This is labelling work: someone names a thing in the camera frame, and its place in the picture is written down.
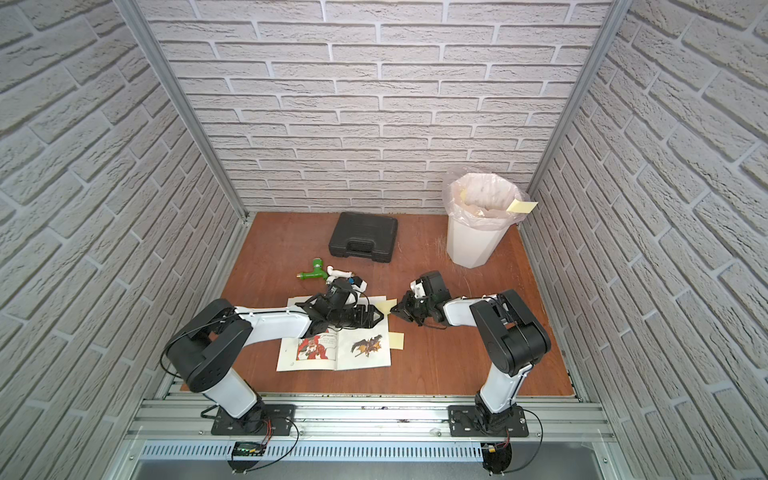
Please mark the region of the illustrated picture book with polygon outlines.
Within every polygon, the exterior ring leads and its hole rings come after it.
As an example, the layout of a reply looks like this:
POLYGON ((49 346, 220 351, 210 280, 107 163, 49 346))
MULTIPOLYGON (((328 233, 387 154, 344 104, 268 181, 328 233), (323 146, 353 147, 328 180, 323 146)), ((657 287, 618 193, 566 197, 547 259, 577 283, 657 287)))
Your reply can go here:
POLYGON ((347 371, 391 365, 389 324, 386 315, 369 329, 330 327, 305 339, 281 341, 277 372, 347 371))

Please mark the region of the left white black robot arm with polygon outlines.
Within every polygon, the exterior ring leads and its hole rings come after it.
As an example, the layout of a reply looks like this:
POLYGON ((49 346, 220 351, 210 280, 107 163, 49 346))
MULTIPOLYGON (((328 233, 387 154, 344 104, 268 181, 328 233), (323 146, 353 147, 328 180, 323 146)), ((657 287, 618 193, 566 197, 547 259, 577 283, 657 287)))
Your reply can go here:
POLYGON ((325 292, 281 309, 236 307, 221 298, 181 327, 161 357, 190 391, 240 420, 261 409, 261 397, 233 368, 244 348, 272 340, 310 339, 330 328, 370 329, 385 318, 348 279, 337 279, 325 292))

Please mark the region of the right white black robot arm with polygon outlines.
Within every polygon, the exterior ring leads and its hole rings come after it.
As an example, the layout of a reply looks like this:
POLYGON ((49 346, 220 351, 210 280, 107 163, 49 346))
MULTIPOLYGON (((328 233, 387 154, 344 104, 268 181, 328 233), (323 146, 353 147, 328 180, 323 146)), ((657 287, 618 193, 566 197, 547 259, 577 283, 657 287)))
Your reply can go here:
POLYGON ((491 360, 486 382, 475 397, 475 424, 484 432, 500 428, 513 416, 525 378, 551 351, 549 334, 515 290, 454 297, 437 271, 411 282, 390 313, 419 326, 431 318, 447 327, 478 329, 491 360))

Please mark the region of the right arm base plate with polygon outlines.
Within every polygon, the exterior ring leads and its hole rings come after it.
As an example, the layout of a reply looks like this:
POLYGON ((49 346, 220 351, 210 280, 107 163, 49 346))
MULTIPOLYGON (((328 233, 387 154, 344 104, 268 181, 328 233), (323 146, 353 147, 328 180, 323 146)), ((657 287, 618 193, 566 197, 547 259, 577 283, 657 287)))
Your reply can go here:
POLYGON ((483 406, 451 405, 447 407, 448 426, 452 437, 529 436, 523 409, 513 404, 500 413, 490 413, 483 406))

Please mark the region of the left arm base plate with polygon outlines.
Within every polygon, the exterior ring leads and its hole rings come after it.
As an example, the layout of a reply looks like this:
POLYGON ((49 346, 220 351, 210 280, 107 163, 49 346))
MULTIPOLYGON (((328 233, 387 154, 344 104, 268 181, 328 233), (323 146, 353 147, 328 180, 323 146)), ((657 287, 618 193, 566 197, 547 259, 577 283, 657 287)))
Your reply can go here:
POLYGON ((222 407, 213 417, 214 436, 261 436, 271 428, 272 436, 289 436, 293 431, 294 404, 257 404, 241 418, 234 418, 222 407))

